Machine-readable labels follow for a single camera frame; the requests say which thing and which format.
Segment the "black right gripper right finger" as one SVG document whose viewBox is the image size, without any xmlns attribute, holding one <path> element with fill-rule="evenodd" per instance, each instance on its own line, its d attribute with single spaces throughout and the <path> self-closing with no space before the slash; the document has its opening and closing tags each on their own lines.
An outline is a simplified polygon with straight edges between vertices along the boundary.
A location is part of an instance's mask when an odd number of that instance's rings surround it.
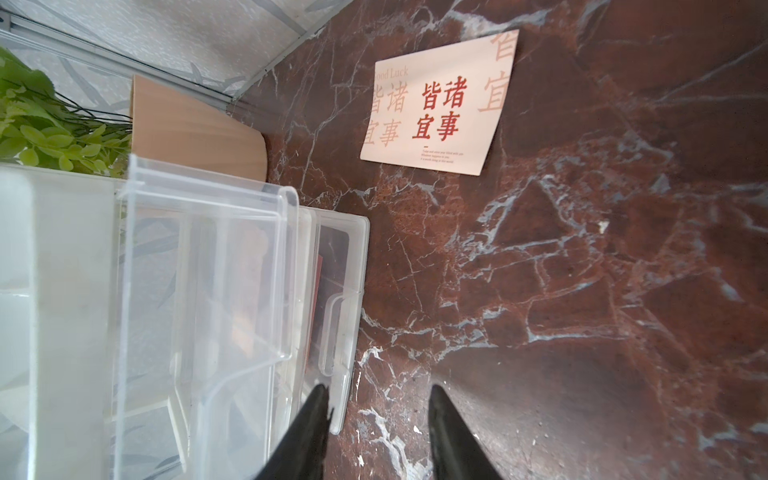
<svg viewBox="0 0 768 480">
<path fill-rule="evenodd" d="M 501 480 L 443 387 L 433 385 L 428 428 L 434 477 L 437 480 Z"/>
</svg>

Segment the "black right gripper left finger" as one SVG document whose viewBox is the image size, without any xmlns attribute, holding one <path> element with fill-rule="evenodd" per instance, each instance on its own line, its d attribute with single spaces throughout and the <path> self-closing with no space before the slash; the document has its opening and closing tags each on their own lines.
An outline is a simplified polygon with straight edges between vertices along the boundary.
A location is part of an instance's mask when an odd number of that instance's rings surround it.
<svg viewBox="0 0 768 480">
<path fill-rule="evenodd" d="M 331 420 L 328 388 L 318 384 L 255 479 L 321 480 Z"/>
</svg>

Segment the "clear top drawer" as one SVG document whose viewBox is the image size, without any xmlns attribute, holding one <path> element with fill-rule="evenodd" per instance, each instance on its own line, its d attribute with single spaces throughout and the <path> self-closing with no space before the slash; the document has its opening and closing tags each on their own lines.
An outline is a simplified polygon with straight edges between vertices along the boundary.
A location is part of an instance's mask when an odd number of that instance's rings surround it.
<svg viewBox="0 0 768 480">
<path fill-rule="evenodd" d="M 132 156 L 114 479 L 252 479 L 289 422 L 295 189 Z"/>
</svg>

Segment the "clear drawer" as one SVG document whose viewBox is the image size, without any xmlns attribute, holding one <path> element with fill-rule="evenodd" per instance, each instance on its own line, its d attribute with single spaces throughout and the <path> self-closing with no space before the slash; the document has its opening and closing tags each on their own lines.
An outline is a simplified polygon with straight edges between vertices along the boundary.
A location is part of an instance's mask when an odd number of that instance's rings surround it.
<svg viewBox="0 0 768 480">
<path fill-rule="evenodd" d="M 363 216 L 299 208 L 291 357 L 279 386 L 271 440 L 280 440 L 317 384 L 329 391 L 330 432 L 342 430 L 353 378 L 370 235 Z"/>
<path fill-rule="evenodd" d="M 114 479 L 252 479 L 289 422 L 295 189 L 132 156 Z"/>
</svg>

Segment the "beige postcard red characters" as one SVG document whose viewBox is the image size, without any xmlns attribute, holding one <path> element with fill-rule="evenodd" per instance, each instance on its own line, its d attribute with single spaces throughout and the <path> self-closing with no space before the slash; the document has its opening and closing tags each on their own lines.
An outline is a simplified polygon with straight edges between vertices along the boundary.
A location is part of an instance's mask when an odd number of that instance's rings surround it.
<svg viewBox="0 0 768 480">
<path fill-rule="evenodd" d="M 511 30 L 377 62 L 361 159 L 479 175 L 518 39 Z"/>
</svg>

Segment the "white plastic drawer organizer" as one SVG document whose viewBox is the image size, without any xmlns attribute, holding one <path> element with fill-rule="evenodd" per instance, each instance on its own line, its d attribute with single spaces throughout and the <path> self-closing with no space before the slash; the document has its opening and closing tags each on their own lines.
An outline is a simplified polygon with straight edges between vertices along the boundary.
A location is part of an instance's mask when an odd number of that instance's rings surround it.
<svg viewBox="0 0 768 480">
<path fill-rule="evenodd" d="M 114 180 L 1 170 L 1 475 L 104 479 L 110 468 Z"/>
</svg>

